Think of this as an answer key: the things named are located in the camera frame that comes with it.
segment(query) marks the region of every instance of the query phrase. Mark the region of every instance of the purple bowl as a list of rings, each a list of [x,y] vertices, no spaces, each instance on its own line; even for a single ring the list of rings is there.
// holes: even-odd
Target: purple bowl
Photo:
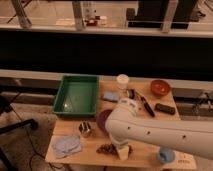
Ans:
[[[98,116],[96,117],[96,123],[98,125],[98,127],[100,128],[100,130],[104,133],[104,134],[108,134],[106,128],[105,128],[105,123],[106,120],[108,118],[108,116],[112,113],[111,109],[107,109],[102,111],[101,113],[98,114]]]

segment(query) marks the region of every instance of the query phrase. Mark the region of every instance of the blue cloth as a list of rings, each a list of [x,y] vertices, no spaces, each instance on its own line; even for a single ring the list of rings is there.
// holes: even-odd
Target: blue cloth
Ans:
[[[103,99],[107,101],[118,102],[119,95],[117,92],[105,91]]]

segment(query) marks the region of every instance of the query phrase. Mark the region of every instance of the black wall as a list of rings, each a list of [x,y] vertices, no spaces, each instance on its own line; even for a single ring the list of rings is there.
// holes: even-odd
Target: black wall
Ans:
[[[213,39],[0,31],[0,68],[213,80]]]

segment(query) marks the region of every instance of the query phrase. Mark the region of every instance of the dish towel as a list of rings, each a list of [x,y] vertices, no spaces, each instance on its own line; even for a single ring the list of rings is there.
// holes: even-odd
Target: dish towel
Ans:
[[[82,150],[80,136],[61,136],[53,141],[52,148],[58,159],[80,152]]]

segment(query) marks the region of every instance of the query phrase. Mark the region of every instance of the wooden table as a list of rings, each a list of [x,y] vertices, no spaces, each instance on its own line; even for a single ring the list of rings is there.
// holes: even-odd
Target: wooden table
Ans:
[[[149,83],[131,82],[129,84],[129,88],[135,88],[138,92],[143,94],[152,108],[154,108],[154,105],[158,102],[176,107],[172,93],[169,93],[167,96],[161,99],[156,98],[150,92]],[[113,81],[100,82],[100,93],[99,93],[100,97],[105,90],[118,91],[120,96],[123,97],[126,96],[124,92],[122,92],[117,88],[116,82]],[[115,103],[106,102],[100,99],[98,111],[100,112],[104,109],[113,109],[115,105],[116,105]],[[144,119],[151,118],[151,116],[149,116],[149,114],[144,110],[144,107],[140,102],[139,107],[140,107],[139,117],[142,117]],[[159,120],[180,119],[178,111],[174,116],[164,114],[161,112],[155,113],[156,117],[154,119]],[[81,137],[81,144],[83,147],[82,152],[76,153],[74,155],[62,159],[56,159],[53,155],[53,150],[51,147],[52,141],[61,135],[76,135],[76,134],[80,135],[78,127],[82,121],[86,120],[89,120],[91,127],[94,129],[94,131],[92,136],[90,136],[89,138]],[[46,154],[46,161],[50,163],[102,165],[102,166],[117,166],[117,167],[134,167],[134,168],[139,167],[139,168],[161,168],[161,169],[196,169],[195,160],[192,155],[181,152],[175,152],[176,153],[175,161],[163,165],[156,159],[156,154],[158,153],[159,150],[158,146],[137,141],[129,142],[129,144],[133,147],[133,153],[129,156],[127,161],[121,161],[117,156],[113,155],[98,154],[96,150],[102,144],[106,143],[110,143],[110,139],[100,131],[94,119],[65,120],[58,118]]]

